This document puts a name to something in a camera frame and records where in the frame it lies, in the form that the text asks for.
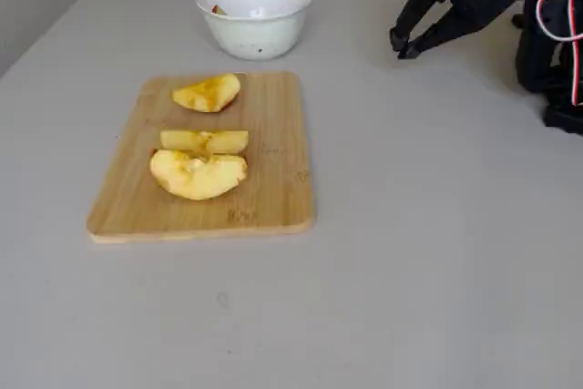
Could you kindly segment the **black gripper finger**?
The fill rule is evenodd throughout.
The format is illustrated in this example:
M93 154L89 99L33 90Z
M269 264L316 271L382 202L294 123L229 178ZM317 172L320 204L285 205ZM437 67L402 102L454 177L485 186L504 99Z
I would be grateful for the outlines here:
M450 3L450 8L435 22L440 23L445 43L473 34L484 26L484 8L480 4L466 0L451 0ZM425 51L396 52L399 59L415 59Z
M407 0L394 27L390 29L393 51L426 51L442 45L445 40L439 22L431 25L415 40L411 40L410 35L431 7L443 2L444 0Z

